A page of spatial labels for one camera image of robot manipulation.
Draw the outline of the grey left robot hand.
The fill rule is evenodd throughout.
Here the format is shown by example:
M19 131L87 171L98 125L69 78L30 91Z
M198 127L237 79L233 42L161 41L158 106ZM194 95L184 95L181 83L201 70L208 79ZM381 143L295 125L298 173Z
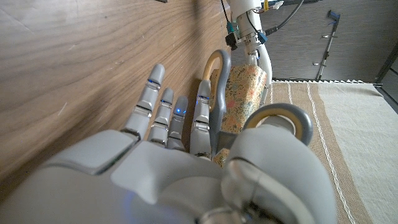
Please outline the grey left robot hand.
M259 66L266 73L266 82L262 91L260 107L266 103L268 92L272 83L272 64L264 44L247 45L244 48L248 64Z

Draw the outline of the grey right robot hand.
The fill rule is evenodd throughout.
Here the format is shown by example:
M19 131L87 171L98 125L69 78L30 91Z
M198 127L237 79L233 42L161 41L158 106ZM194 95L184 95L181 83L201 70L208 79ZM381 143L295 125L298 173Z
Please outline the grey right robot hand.
M254 112L223 167L143 140L164 77L153 67L123 131L86 138L44 162L1 204L2 223L336 223L312 122L287 103Z

